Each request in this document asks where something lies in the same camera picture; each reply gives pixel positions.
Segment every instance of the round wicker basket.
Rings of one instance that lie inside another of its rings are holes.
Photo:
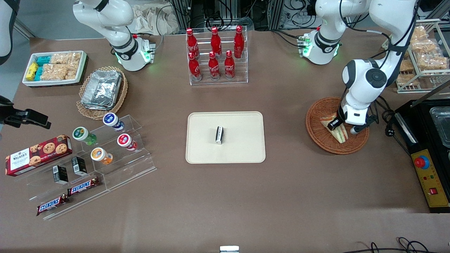
[[[351,154],[360,150],[369,138],[369,128],[357,135],[350,133],[351,125],[344,124],[348,140],[340,144],[320,122],[321,117],[328,116],[338,110],[341,98],[327,97],[316,101],[306,113],[306,129],[313,141],[324,150],[334,154]]]
[[[117,113],[117,111],[120,109],[120,107],[123,104],[123,101],[125,100],[125,96],[126,96],[126,92],[128,90],[128,81],[126,80],[125,74],[122,72],[122,70],[116,68],[116,67],[101,67],[97,70],[103,70],[103,71],[110,71],[110,70],[114,70],[117,71],[119,73],[122,74],[122,82],[120,85],[120,90],[119,90],[119,94],[118,94],[118,98],[116,101],[116,105],[114,106],[114,108],[112,108],[110,111],[104,111],[104,110],[90,110],[90,109],[86,109],[82,104],[81,104],[81,100],[77,101],[76,107],[78,108],[78,111],[89,118],[95,119],[95,120],[102,120],[103,116],[105,114],[107,114],[108,112],[112,112],[112,113]],[[83,97],[83,94],[86,90],[86,85],[89,83],[90,77],[92,76],[92,73],[86,78],[86,80],[83,82],[83,85],[81,86],[80,89],[80,98]]]

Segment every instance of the acrylic bottle rack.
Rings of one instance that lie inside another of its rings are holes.
[[[100,185],[74,194],[69,197],[69,202],[47,210],[39,216],[44,220],[54,219],[156,170],[150,152],[145,149],[138,132],[141,126],[130,115],[122,117],[121,120],[125,124],[122,131],[114,131],[112,127],[108,126],[92,130],[90,132],[97,136],[97,143],[92,146],[71,138],[73,149],[71,155],[16,177],[17,181],[26,181],[29,200],[32,203],[30,214],[36,214],[38,205],[56,199],[62,194],[67,194],[68,188],[82,184],[96,176],[100,179]],[[129,134],[137,142],[136,150],[129,151],[117,144],[117,137],[122,133]],[[111,153],[114,156],[112,163],[104,165],[101,162],[93,161],[90,158],[90,152],[96,147],[102,147]],[[84,159],[88,175],[74,174],[72,158],[75,156]],[[66,168],[69,183],[62,185],[54,182],[52,171],[54,165]]]
[[[198,64],[200,66],[200,72],[202,79],[200,81],[193,81],[192,74],[189,71],[189,65],[187,65],[189,73],[189,82],[191,85],[203,85],[203,84],[231,84],[231,83],[247,83],[248,82],[248,33],[247,27],[242,27],[242,35],[244,36],[244,50],[242,51],[242,57],[237,59],[234,57],[234,36],[236,34],[236,26],[225,27],[222,31],[219,31],[219,36],[222,41],[222,58],[218,59],[220,79],[212,80],[209,75],[209,52],[211,52],[211,31],[210,28],[195,28],[194,36],[197,39],[198,50],[200,51],[200,59]],[[225,59],[226,51],[231,50],[233,52],[234,69],[236,76],[232,80],[225,78]],[[189,49],[186,43],[186,52],[189,53]]]

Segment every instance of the black product box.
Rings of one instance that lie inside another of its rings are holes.
[[[72,158],[73,173],[84,176],[87,175],[86,163],[83,158],[75,156]]]
[[[65,185],[69,182],[69,178],[67,176],[67,170],[64,167],[55,165],[53,166],[53,179],[55,183]]]

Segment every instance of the snack box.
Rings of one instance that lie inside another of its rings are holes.
[[[49,80],[49,81],[29,81],[26,78],[28,69],[32,65],[33,62],[37,60],[40,56],[48,56],[48,55],[54,55],[54,54],[60,54],[60,53],[80,53],[80,63],[78,64],[78,69],[76,71],[75,79],[69,79],[69,80]],[[81,80],[81,77],[83,76],[85,65],[87,60],[87,55],[84,51],[62,51],[62,52],[47,52],[47,53],[34,53],[30,56],[30,60],[28,61],[27,67],[25,69],[25,74],[23,75],[22,83],[25,84],[28,87],[54,87],[54,86],[68,86],[68,85],[77,85],[82,84],[83,82]]]
[[[60,135],[6,157],[5,174],[18,176],[72,154],[70,138]]]

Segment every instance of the white cloth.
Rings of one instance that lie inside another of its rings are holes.
[[[176,16],[173,13],[172,7],[165,7],[171,5],[166,1],[155,1],[150,4],[134,5],[133,12],[136,21],[137,32],[148,32],[154,35],[167,35],[176,33],[180,30]],[[158,12],[158,29],[156,29],[156,18]]]

